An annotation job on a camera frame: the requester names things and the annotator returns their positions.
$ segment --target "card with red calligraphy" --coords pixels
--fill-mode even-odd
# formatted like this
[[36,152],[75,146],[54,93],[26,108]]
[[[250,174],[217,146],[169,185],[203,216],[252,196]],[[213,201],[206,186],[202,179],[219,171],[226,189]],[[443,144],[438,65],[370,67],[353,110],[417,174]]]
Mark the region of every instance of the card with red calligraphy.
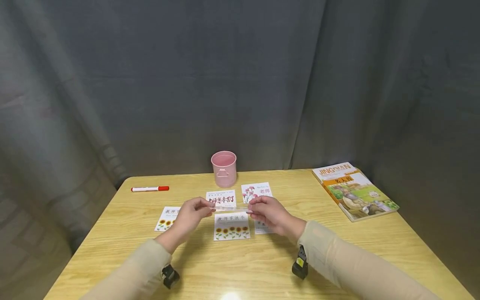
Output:
[[205,199],[213,202],[216,206],[237,207],[237,199],[235,198],[235,190],[207,192]]

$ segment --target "forearm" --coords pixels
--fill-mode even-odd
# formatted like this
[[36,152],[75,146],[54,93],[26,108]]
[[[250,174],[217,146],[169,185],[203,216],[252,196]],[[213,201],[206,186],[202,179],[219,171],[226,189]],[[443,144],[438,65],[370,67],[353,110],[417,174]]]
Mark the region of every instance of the forearm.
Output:
[[317,222],[307,223],[298,244],[307,262],[336,286],[362,299],[438,299],[384,259],[350,244]]
[[82,299],[147,299],[161,284],[162,269],[170,260],[170,253],[162,245],[148,240]]

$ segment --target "white card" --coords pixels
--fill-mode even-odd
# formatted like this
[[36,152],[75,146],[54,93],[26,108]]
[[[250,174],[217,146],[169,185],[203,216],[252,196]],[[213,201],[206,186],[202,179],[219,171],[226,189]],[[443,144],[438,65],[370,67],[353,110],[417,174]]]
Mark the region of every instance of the white card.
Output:
[[255,221],[255,234],[269,234],[273,233],[273,231],[260,221]]
[[235,190],[207,192],[205,199],[213,202],[216,206],[236,208],[237,199],[235,198]]
[[259,196],[273,197],[272,189],[270,189],[270,184],[268,184],[268,182],[243,184],[241,186],[241,193],[243,203],[248,203],[251,199]]
[[166,231],[172,226],[173,222],[179,214],[180,207],[177,206],[165,206],[162,215],[155,226],[155,231]]
[[213,240],[242,240],[250,238],[247,213],[215,215]]
[[[272,189],[268,182],[243,184],[241,186],[243,203],[248,203],[251,199],[258,196],[273,197]],[[255,234],[268,234],[273,231],[262,222],[255,221]]]

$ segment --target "stack of books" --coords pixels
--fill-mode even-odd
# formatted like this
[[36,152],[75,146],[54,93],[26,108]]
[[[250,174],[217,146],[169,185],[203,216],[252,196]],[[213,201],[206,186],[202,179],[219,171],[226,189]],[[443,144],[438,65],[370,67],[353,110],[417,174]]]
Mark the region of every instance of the stack of books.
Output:
[[316,168],[312,172],[352,222],[388,214],[400,208],[348,162]]

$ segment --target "pink metal cup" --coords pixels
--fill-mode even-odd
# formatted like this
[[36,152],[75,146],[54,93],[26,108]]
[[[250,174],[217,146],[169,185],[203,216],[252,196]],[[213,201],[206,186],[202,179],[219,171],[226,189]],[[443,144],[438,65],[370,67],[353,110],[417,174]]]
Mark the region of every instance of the pink metal cup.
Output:
[[220,151],[212,156],[215,183],[221,188],[229,188],[237,181],[237,156],[230,151]]

